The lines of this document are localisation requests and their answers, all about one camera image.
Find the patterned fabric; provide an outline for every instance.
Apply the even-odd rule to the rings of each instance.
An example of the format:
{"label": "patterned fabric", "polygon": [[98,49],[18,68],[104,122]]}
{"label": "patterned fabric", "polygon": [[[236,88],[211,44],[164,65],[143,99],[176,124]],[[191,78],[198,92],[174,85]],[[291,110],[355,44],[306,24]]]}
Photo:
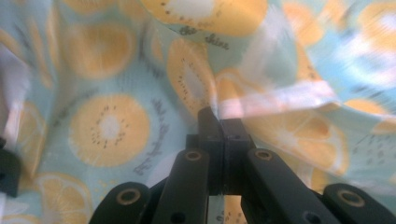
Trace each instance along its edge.
{"label": "patterned fabric", "polygon": [[[395,39],[387,0],[0,1],[23,163],[3,222],[87,223],[118,184],[154,185],[209,105],[309,188],[349,183],[396,214]],[[210,223],[246,223],[239,198],[211,200]]]}

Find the black object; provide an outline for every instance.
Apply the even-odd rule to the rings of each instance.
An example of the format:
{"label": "black object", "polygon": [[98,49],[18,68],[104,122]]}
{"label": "black object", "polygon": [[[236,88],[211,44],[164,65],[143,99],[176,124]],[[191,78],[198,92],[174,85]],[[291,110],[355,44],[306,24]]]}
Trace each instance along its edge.
{"label": "black object", "polygon": [[275,152],[254,147],[240,119],[218,121],[206,108],[198,123],[199,134],[187,135],[186,149],[167,179],[141,189],[151,197],[119,209],[115,199],[125,184],[119,185],[99,204],[90,224],[204,224],[208,196],[218,194],[242,195],[249,224],[396,223],[360,189],[336,184],[323,195],[311,191]]}
{"label": "black object", "polygon": [[4,149],[6,140],[0,137],[0,191],[17,197],[21,175],[21,162],[11,152]]}

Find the screw hole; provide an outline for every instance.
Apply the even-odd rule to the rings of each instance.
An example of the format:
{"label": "screw hole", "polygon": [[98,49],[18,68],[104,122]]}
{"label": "screw hole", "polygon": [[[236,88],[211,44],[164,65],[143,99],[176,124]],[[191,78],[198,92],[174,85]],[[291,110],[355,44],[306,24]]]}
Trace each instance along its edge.
{"label": "screw hole", "polygon": [[202,157],[201,153],[197,151],[190,151],[186,154],[186,159],[189,161],[198,161]]}
{"label": "screw hole", "polygon": [[304,212],[304,219],[310,224],[320,224],[321,218],[313,212]]}
{"label": "screw hole", "polygon": [[361,196],[346,189],[339,190],[337,195],[344,203],[350,206],[363,207],[365,204]]}
{"label": "screw hole", "polygon": [[174,213],[171,216],[172,223],[184,223],[186,221],[186,216],[184,213]]}
{"label": "screw hole", "polygon": [[122,205],[129,205],[137,202],[140,198],[140,191],[137,189],[125,189],[117,195],[117,202]]}
{"label": "screw hole", "polygon": [[272,159],[272,154],[266,151],[256,151],[255,155],[256,157],[264,161],[269,161]]}

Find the metal screw head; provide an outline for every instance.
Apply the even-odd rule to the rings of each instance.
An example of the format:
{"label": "metal screw head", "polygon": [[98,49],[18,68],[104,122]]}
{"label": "metal screw head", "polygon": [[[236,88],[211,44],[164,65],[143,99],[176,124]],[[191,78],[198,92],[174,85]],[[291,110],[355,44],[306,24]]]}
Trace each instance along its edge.
{"label": "metal screw head", "polygon": [[198,161],[202,158],[201,153],[197,152],[197,151],[189,151],[188,153],[186,153],[186,159],[188,161]]}
{"label": "metal screw head", "polygon": [[353,206],[353,207],[363,207],[365,205],[365,201],[361,196],[357,193],[352,192],[347,189],[340,189],[337,192],[338,198],[340,198],[344,203]]}
{"label": "metal screw head", "polygon": [[267,152],[267,151],[256,151],[256,153],[254,153],[254,155],[256,155],[257,158],[259,158],[260,160],[263,161],[270,161],[272,159],[272,154]]}
{"label": "metal screw head", "polygon": [[138,189],[124,189],[117,195],[117,202],[122,205],[129,205],[137,202],[140,198]]}

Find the fruit print fabric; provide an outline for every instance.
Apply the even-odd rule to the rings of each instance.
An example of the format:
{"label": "fruit print fabric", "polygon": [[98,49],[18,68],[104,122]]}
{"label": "fruit print fabric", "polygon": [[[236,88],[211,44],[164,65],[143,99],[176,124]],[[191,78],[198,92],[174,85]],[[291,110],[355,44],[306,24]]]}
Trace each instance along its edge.
{"label": "fruit print fabric", "polygon": [[[87,223],[118,184],[155,184],[205,106],[309,188],[351,183],[396,214],[394,18],[386,0],[0,2],[28,67],[0,57],[0,134],[23,162],[3,222]],[[210,216],[245,223],[239,200]]]}

